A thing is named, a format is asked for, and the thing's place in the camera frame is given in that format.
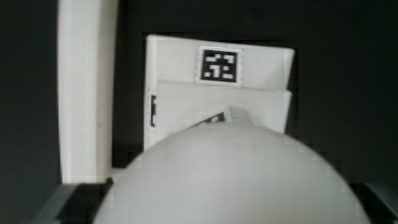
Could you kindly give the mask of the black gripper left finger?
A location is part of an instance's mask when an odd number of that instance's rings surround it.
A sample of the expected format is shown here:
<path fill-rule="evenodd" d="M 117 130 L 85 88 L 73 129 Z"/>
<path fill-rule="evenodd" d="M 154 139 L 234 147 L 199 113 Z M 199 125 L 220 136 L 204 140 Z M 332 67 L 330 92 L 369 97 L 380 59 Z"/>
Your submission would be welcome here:
<path fill-rule="evenodd" d="M 28 224 L 94 224 L 112 183 L 62 184 Z"/>

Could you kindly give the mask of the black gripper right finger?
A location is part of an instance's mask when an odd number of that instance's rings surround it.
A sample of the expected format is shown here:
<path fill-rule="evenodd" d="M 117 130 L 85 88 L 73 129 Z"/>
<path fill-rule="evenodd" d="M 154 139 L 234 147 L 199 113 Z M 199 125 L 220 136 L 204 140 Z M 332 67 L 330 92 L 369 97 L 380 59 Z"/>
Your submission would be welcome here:
<path fill-rule="evenodd" d="M 398 193 L 378 183 L 350 184 L 371 224 L 398 224 Z"/>

